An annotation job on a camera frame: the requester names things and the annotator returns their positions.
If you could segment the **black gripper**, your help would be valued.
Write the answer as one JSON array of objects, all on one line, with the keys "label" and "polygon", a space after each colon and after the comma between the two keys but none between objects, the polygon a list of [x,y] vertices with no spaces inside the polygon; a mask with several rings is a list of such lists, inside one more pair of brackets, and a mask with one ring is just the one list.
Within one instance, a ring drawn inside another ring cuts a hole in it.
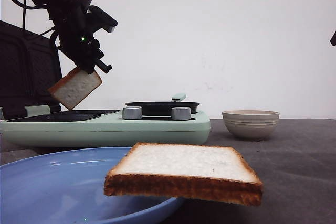
[{"label": "black gripper", "polygon": [[54,20],[54,35],[59,37],[59,50],[81,70],[91,74],[97,66],[108,73],[112,66],[101,60],[104,53],[100,50],[100,43],[94,33],[88,30],[88,12],[88,9],[78,6],[57,16]]},{"label": "black gripper", "polygon": [[336,31],[334,32],[333,36],[330,39],[330,43],[332,46],[336,46]]}]

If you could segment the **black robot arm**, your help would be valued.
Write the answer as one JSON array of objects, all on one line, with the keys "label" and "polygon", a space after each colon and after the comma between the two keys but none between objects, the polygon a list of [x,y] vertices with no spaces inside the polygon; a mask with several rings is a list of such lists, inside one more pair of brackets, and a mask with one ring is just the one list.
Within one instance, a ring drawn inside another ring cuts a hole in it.
[{"label": "black robot arm", "polygon": [[111,33],[118,22],[98,6],[92,5],[92,0],[31,0],[33,6],[12,1],[24,10],[45,9],[48,12],[54,24],[49,38],[51,48],[60,50],[77,67],[88,74],[93,73],[95,67],[105,73],[111,70],[111,65],[101,60],[104,53],[94,33],[99,29]]}]

